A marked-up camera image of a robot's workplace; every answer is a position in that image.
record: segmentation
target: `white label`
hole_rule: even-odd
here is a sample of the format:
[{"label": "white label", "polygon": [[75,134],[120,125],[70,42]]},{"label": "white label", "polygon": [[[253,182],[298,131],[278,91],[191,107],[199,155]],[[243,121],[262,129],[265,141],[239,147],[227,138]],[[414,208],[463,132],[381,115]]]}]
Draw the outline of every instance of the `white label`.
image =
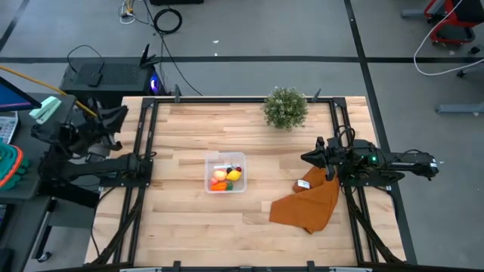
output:
[{"label": "white label", "polygon": [[309,189],[310,188],[309,182],[308,181],[303,181],[303,180],[297,180],[297,186],[304,187],[306,189]]},{"label": "white label", "polygon": [[227,168],[237,168],[240,165],[215,165],[214,169],[227,169]]}]

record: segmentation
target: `computer monitor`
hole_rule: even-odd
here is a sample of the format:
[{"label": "computer monitor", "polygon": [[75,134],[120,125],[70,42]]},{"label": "computer monitor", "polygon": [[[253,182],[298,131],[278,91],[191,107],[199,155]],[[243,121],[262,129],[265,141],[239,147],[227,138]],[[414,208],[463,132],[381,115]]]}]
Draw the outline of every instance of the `computer monitor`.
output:
[{"label": "computer monitor", "polygon": [[0,112],[32,110],[42,105],[0,76]]}]

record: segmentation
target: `keyboard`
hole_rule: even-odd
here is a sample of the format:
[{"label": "keyboard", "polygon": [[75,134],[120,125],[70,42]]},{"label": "keyboard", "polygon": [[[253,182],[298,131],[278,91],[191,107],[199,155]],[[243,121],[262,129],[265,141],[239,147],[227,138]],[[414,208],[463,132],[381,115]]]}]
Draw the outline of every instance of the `keyboard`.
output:
[{"label": "keyboard", "polygon": [[0,142],[9,144],[17,127],[17,112],[0,113]]}]

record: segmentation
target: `blue light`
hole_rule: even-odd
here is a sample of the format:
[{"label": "blue light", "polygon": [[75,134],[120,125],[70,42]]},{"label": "blue light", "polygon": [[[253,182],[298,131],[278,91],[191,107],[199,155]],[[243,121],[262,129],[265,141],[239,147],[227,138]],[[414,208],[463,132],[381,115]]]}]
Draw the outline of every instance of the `blue light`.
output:
[{"label": "blue light", "polygon": [[150,89],[155,95],[160,95],[160,78],[156,73],[153,73],[150,79]]}]

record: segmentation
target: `white cable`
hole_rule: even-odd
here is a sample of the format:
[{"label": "white cable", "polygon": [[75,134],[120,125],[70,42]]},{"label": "white cable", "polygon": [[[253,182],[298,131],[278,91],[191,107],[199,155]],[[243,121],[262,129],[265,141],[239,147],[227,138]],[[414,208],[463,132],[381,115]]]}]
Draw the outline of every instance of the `white cable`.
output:
[{"label": "white cable", "polygon": [[445,15],[444,19],[442,19],[439,23],[437,23],[433,28],[432,30],[430,30],[429,34],[427,34],[427,36],[425,36],[425,38],[423,39],[422,43],[420,44],[420,46],[418,47],[418,49],[415,51],[415,54],[414,54],[414,64],[415,64],[415,68],[417,69],[417,71],[425,76],[440,76],[440,75],[443,75],[443,74],[446,74],[446,73],[450,73],[450,72],[454,72],[454,71],[458,71],[458,70],[462,70],[462,69],[465,69],[465,68],[468,68],[468,67],[471,67],[471,66],[474,66],[474,65],[477,65],[479,63],[482,63],[484,62],[484,58],[482,60],[479,60],[475,63],[471,63],[471,64],[467,64],[465,66],[462,66],[462,67],[458,67],[458,68],[454,68],[454,69],[450,69],[450,70],[447,70],[447,71],[444,71],[444,72],[440,72],[440,73],[425,73],[423,72],[422,70],[420,70],[420,68],[418,67],[417,65],[417,54],[418,52],[420,51],[420,49],[422,48],[422,46],[424,45],[425,41],[429,38],[430,34],[432,34],[433,30],[438,27],[443,21],[445,21],[445,19],[447,19],[447,17],[449,17],[454,11],[455,9],[462,3],[463,0],[460,0],[456,5],[455,7],[447,14]]},{"label": "white cable", "polygon": [[123,5],[121,7],[118,8],[118,14],[119,14],[119,22],[121,24],[124,24],[124,25],[127,25],[127,24],[131,24],[131,23],[134,23],[136,21],[136,17],[135,15],[131,14],[129,11],[126,10],[126,15],[128,17],[133,17],[133,20],[130,20],[129,22],[123,22],[123,14],[125,13],[124,9],[126,7],[126,0],[123,0]]}]

